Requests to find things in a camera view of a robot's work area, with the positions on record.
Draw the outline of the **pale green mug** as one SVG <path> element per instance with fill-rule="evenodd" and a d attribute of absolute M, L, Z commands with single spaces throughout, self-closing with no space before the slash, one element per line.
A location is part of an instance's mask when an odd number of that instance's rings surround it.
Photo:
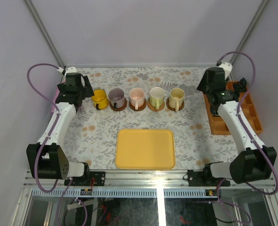
<path fill-rule="evenodd" d="M 184 100 L 184 91 L 182 89 L 174 88 L 170 91 L 168 104 L 176 112 L 180 110 L 183 100 Z"/>

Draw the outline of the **purple mug black handle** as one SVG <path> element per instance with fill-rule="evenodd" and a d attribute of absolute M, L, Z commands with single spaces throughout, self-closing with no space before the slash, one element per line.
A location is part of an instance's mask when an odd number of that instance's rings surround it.
<path fill-rule="evenodd" d="M 118 101 L 118 100 L 124 98 L 124 91 L 119 88 L 114 88 L 109 92 L 108 97 L 109 97 L 109 100 L 111 99 L 114 101 Z"/>

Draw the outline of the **dark brown wooden coaster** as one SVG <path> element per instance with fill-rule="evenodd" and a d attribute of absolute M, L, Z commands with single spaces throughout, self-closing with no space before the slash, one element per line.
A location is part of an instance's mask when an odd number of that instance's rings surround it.
<path fill-rule="evenodd" d="M 122 111 L 127 106 L 127 99 L 125 97 L 118 101 L 114 101 L 114 100 L 110 99 L 109 106 L 113 111 L 116 111 L 116 112 Z"/>

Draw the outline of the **reddish brown wooden coaster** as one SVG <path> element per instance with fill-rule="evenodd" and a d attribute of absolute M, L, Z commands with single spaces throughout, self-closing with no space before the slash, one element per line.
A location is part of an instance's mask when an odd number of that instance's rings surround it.
<path fill-rule="evenodd" d="M 175 108 L 172 108 L 170 104 L 175 104 L 175 107 L 178 107 L 177 109 Z M 166 100 L 166 105 L 167 105 L 167 108 L 170 110 L 170 111 L 173 111 L 173 112 L 177 112 L 177 111 L 180 111 L 184 108 L 184 100 L 181 99 L 181 100 L 178 100 L 178 99 L 170 99 L 168 98 Z"/>

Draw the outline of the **woven rattan coaster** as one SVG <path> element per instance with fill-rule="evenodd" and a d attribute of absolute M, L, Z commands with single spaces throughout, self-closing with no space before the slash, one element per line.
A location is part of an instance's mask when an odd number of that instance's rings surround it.
<path fill-rule="evenodd" d="M 162 111 L 165 108 L 165 103 L 163 102 L 162 105 L 159 107 L 159 109 L 157 109 L 156 107 L 151 105 L 150 99 L 148 98 L 147 106 L 153 112 L 160 112 L 160 111 Z"/>

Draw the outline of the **white mug green handle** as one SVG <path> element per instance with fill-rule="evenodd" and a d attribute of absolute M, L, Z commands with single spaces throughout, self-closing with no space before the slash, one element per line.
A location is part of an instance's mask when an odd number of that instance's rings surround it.
<path fill-rule="evenodd" d="M 157 110 L 164 101 L 165 91 L 161 87 L 154 87 L 150 90 L 150 103 Z"/>

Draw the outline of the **pink cup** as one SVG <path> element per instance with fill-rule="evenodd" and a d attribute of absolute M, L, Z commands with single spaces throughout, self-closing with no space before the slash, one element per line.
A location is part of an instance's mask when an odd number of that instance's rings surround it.
<path fill-rule="evenodd" d="M 129 92 L 130 104 L 135 110 L 143 106 L 145 102 L 145 93 L 141 88 L 133 88 Z"/>

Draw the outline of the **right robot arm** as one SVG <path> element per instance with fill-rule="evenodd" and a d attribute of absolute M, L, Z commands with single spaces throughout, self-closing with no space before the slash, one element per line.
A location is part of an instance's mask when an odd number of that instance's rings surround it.
<path fill-rule="evenodd" d="M 254 132 L 239 104 L 239 93 L 227 89 L 227 77 L 232 65 L 219 62 L 206 69 L 197 90 L 206 95 L 210 107 L 226 124 L 238 151 L 232 162 L 206 165 L 203 181 L 215 185 L 220 178 L 232 179 L 237 184 L 269 179 L 277 152 L 267 147 Z"/>

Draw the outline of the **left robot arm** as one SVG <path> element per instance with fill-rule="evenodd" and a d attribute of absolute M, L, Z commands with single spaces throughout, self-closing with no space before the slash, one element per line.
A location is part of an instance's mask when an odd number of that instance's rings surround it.
<path fill-rule="evenodd" d="M 81 107 L 83 100 L 94 92 L 87 76 L 75 67 L 59 68 L 64 81 L 58 85 L 59 94 L 52 102 L 53 115 L 41 138 L 29 144 L 26 153 L 32 176 L 38 179 L 75 178 L 81 186 L 91 181 L 88 164 L 71 162 L 64 153 L 64 138 L 71 120 Z"/>

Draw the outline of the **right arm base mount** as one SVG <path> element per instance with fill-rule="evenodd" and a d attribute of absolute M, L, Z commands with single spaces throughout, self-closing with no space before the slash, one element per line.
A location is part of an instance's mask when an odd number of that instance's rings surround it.
<path fill-rule="evenodd" d="M 217 186 L 222 178 L 213 177 L 209 169 L 202 171 L 187 170 L 187 177 L 189 186 L 204 187 Z"/>

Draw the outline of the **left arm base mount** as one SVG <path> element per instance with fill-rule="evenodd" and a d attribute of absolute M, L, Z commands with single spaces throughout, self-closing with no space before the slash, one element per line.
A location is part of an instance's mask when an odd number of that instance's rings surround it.
<path fill-rule="evenodd" d="M 88 178 L 74 177 L 72 178 L 71 186 L 81 187 L 98 187 L 105 185 L 106 172 L 104 171 L 91 171 Z"/>

